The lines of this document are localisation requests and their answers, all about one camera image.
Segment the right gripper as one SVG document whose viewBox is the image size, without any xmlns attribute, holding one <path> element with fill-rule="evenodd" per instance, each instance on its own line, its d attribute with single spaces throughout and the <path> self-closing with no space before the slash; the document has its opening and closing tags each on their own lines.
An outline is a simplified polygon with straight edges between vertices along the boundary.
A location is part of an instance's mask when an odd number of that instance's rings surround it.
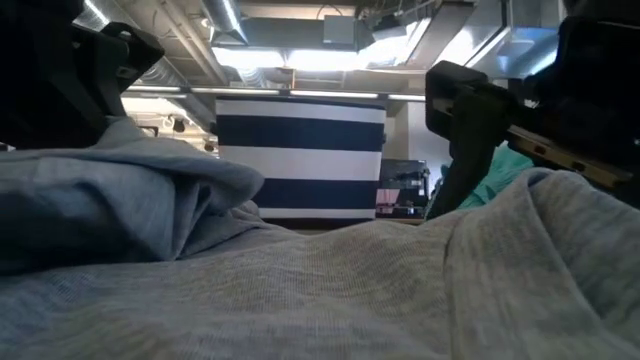
<svg viewBox="0 0 640 360">
<path fill-rule="evenodd" d="M 609 189 L 639 205 L 639 3 L 567 1 L 554 61 L 524 86 L 538 105 L 524 129 L 630 173 Z M 426 118 L 452 158 L 426 218 L 456 210 L 488 174 L 515 99 L 482 72 L 441 61 L 426 73 Z"/>
</svg>

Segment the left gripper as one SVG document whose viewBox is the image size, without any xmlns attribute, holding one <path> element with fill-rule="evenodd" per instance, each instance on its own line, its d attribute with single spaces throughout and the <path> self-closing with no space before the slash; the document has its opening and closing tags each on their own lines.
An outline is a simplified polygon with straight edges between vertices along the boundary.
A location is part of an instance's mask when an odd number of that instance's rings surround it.
<svg viewBox="0 0 640 360">
<path fill-rule="evenodd" d="M 77 0 L 2 0 L 2 143 L 95 144 L 124 115 L 122 93 L 163 57 L 156 37 L 128 24 L 76 24 L 83 10 Z"/>
</svg>

